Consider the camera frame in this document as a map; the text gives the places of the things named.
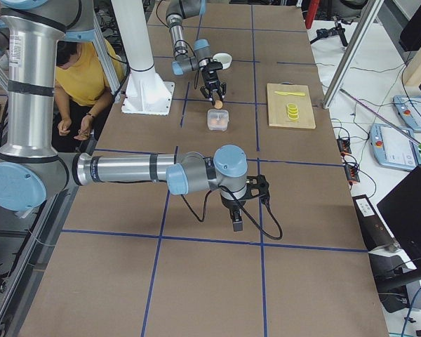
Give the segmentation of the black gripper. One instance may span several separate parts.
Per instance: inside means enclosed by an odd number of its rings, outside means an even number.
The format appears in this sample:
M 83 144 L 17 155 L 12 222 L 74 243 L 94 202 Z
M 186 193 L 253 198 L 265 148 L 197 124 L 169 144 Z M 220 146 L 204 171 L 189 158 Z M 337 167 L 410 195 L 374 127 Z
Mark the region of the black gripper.
M 200 92 L 211 104 L 214 103 L 213 91 L 218 92 L 220 101 L 224 101 L 227 92 L 227 83 L 221 82 L 218 77 L 217 70 L 208 70 L 203 68 L 201 71 L 203 78 L 203 86 L 200 88 Z
M 235 201 L 232 197 L 226 198 L 223 193 L 220 193 L 222 204 L 229 210 L 230 217 L 232 219 L 233 231 L 240 232 L 243 230 L 243 219 L 241 217 L 241 205 L 245 204 L 245 201 Z

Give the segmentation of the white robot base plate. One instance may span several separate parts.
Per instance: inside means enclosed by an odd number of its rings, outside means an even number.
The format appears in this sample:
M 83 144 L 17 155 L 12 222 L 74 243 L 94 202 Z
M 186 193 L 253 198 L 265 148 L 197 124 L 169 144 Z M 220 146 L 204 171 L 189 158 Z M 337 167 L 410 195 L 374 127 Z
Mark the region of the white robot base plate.
M 157 73 L 153 81 L 139 79 L 131 73 L 121 111 L 124 114 L 168 115 L 174 89 L 174 82 L 163 81 Z

